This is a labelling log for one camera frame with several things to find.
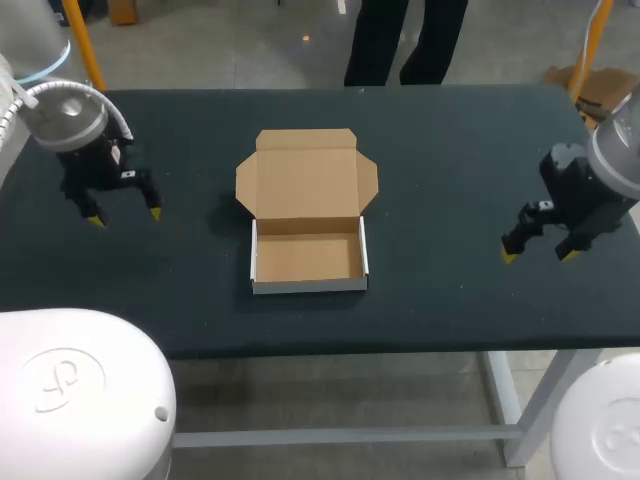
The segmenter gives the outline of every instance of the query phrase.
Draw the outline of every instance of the concrete floor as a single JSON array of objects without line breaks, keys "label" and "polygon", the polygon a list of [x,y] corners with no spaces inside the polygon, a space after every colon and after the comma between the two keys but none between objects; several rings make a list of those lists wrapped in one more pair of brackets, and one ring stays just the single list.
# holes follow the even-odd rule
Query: concrete floor
[{"label": "concrete floor", "polygon": [[[142,23],[90,26],[107,84],[123,88],[340,87],[359,1],[140,0]],[[470,0],[449,83],[537,82],[572,63],[595,1]],[[419,34],[411,0],[389,83]],[[596,67],[640,72],[640,8],[616,3]],[[21,148],[0,157],[0,181]],[[523,405],[553,352],[510,354]],[[606,356],[619,354],[611,350]],[[172,364],[179,431],[491,419],[475,354],[272,358]],[[492,442],[179,450],[172,479],[554,478],[545,443],[526,469]]]}]

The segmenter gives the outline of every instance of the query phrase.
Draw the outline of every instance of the person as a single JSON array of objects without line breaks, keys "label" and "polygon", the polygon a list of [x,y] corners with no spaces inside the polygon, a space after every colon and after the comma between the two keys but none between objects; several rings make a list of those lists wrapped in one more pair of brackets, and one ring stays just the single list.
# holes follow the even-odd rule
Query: person
[{"label": "person", "polygon": [[[345,87],[387,82],[408,3],[409,0],[362,0]],[[466,9],[467,0],[424,0],[420,38],[400,71],[400,83],[442,83]]]}]

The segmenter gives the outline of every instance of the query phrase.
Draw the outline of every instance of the box lid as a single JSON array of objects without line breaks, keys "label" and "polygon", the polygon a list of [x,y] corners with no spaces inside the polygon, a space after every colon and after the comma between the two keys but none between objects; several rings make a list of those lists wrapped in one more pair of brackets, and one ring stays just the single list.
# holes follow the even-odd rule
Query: box lid
[{"label": "box lid", "polygon": [[263,130],[236,170],[236,197],[257,219],[357,217],[377,193],[376,164],[349,129]]}]

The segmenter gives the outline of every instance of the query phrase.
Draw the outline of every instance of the metal table frame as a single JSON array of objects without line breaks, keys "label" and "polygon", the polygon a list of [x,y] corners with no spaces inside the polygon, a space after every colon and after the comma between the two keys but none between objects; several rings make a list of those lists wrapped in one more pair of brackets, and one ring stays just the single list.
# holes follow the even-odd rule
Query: metal table frame
[{"label": "metal table frame", "polygon": [[321,443],[443,442],[504,440],[508,467],[523,467],[551,428],[553,415],[571,384],[591,368],[602,349],[559,350],[524,411],[520,408],[506,352],[483,352],[497,425],[319,428],[241,432],[178,433],[174,448],[303,445]]}]

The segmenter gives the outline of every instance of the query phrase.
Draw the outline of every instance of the black tablecloth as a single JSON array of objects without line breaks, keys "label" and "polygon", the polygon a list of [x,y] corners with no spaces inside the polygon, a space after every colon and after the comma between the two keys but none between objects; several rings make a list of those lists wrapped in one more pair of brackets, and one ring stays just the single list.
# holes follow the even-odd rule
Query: black tablecloth
[{"label": "black tablecloth", "polygon": [[[0,191],[0,310],[96,309],[172,358],[552,349],[640,344],[640,242],[631,219],[559,263],[550,227],[511,266],[500,235],[546,198],[538,164],[584,142],[552,87],[113,92],[164,197],[98,195],[106,231],[59,191],[31,141]],[[264,128],[348,127],[379,167],[365,211],[365,293],[254,297],[251,216],[235,167]]]}]

